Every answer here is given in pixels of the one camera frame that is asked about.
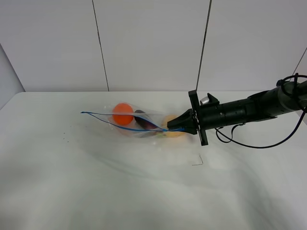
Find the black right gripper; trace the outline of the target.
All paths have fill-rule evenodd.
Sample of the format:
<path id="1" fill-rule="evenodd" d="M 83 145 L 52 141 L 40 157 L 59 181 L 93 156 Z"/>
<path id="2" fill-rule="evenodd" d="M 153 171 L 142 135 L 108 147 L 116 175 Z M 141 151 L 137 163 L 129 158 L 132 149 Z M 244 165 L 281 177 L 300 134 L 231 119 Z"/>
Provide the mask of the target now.
<path id="1" fill-rule="evenodd" d="M 202 106 L 197 91 L 189 91 L 192 109 L 168 121 L 169 130 L 197 134 L 199 133 L 201 145 L 208 145 L 206 130 L 243 124 L 245 122 L 245 108 L 238 102 L 224 103 L 213 106 Z"/>

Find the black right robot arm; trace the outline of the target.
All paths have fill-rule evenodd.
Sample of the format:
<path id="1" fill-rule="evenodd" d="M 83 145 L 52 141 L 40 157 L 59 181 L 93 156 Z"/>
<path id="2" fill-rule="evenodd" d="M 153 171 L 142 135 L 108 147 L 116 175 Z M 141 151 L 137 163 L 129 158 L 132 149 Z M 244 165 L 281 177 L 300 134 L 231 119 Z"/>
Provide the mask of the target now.
<path id="1" fill-rule="evenodd" d="M 208 94 L 198 99 L 197 91 L 189 91 L 191 109 L 169 121 L 167 128 L 200 136 L 201 145 L 208 145 L 206 131 L 231 125 L 275 119 L 295 111 L 307 111 L 307 83 L 299 83 L 301 75 L 286 77 L 276 83 L 276 88 L 262 91 L 246 99 L 220 103 Z"/>

